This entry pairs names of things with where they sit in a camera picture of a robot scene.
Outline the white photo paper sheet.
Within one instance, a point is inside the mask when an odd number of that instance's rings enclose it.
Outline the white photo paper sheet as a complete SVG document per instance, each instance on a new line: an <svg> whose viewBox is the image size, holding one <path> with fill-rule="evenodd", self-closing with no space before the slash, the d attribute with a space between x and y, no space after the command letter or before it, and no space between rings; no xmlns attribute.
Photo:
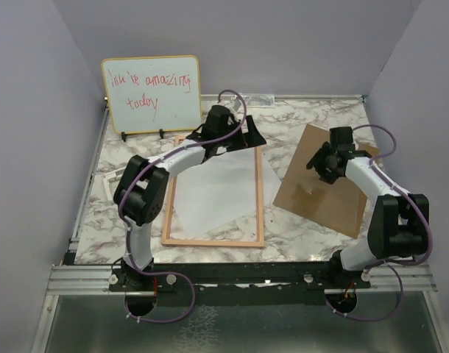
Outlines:
<svg viewBox="0 0 449 353"><path fill-rule="evenodd" d="M256 240L255 150L213 157L177 177L171 239Z"/></svg>

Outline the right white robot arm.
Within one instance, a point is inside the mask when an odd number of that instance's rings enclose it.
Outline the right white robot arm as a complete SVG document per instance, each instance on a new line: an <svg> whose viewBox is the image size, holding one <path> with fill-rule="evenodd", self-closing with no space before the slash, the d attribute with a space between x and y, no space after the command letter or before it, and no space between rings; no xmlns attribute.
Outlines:
<svg viewBox="0 0 449 353"><path fill-rule="evenodd" d="M420 265L433 248L427 197L392 180L376 156L356 148L353 132L349 126L330 129L329 140L306 165L327 184L350 180L375 204L366 238L336 253L338 263L327 269L329 283L337 288L351 282L354 271L367 273L385 263Z"/></svg>

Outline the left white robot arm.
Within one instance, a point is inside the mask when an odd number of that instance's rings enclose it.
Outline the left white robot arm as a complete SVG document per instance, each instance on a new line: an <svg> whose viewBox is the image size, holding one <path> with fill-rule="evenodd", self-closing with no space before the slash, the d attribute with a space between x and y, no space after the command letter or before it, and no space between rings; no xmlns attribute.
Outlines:
<svg viewBox="0 0 449 353"><path fill-rule="evenodd" d="M123 261L130 267L126 281L132 288L143 290L151 283L152 222L162 209L169 180L215 157L220 148L232 152L266 144L251 115L242 120L236 115L235 107L215 104L205 122L170 151L130 158L113 200L126 227Z"/></svg>

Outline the pink wooden photo frame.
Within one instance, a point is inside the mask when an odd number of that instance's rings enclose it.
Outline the pink wooden photo frame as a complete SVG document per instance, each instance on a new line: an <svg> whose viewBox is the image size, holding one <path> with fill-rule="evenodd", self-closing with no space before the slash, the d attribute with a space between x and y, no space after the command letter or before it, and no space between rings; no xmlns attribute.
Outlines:
<svg viewBox="0 0 449 353"><path fill-rule="evenodd" d="M163 229L161 235L162 246L192 246L192 247L227 247L227 248L263 248L264 240L264 181L262 176L262 148L255 147L255 206L256 206L256 234L255 241L237 240L187 240L170 238L172 228L172 215L174 209L174 197L177 185L177 177L169 182L166 197L165 215L163 217Z"/></svg>

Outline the brown cardboard backing board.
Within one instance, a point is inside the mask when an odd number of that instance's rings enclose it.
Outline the brown cardboard backing board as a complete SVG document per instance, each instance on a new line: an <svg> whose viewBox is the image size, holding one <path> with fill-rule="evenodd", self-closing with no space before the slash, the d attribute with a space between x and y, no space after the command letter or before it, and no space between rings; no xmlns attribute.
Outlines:
<svg viewBox="0 0 449 353"><path fill-rule="evenodd" d="M328 141L329 131L310 124L305 127L273 205L356 239L361 234L365 194L346 178L330 185L306 168Z"/></svg>

